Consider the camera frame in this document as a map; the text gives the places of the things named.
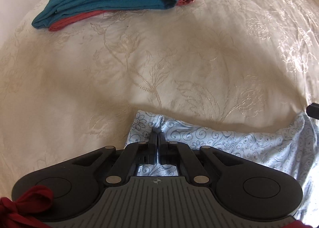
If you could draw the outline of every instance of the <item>circular pad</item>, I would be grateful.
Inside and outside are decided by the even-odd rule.
[[[49,177],[41,180],[37,185],[44,185],[50,188],[54,198],[59,198],[70,192],[72,185],[70,181],[61,177]]]
[[[244,190],[251,196],[271,198],[280,191],[278,183],[266,177],[252,177],[244,182]]]

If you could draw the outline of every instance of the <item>cream bedspread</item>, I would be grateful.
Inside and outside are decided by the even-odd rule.
[[[1,196],[29,172],[123,148],[138,109],[274,132],[319,102],[319,12],[307,0],[196,0],[55,33],[31,26],[47,2],[0,50]]]

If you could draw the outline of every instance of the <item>blue flower pattern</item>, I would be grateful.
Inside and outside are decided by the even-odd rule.
[[[148,141],[153,129],[163,131],[167,141],[183,142],[196,150],[209,145],[293,176],[304,193],[303,202],[294,215],[296,219],[305,215],[311,195],[319,194],[319,129],[303,112],[288,128],[275,133],[237,133],[215,131],[139,110],[126,145]],[[156,164],[140,166],[138,175],[167,176],[178,173],[174,166]]]

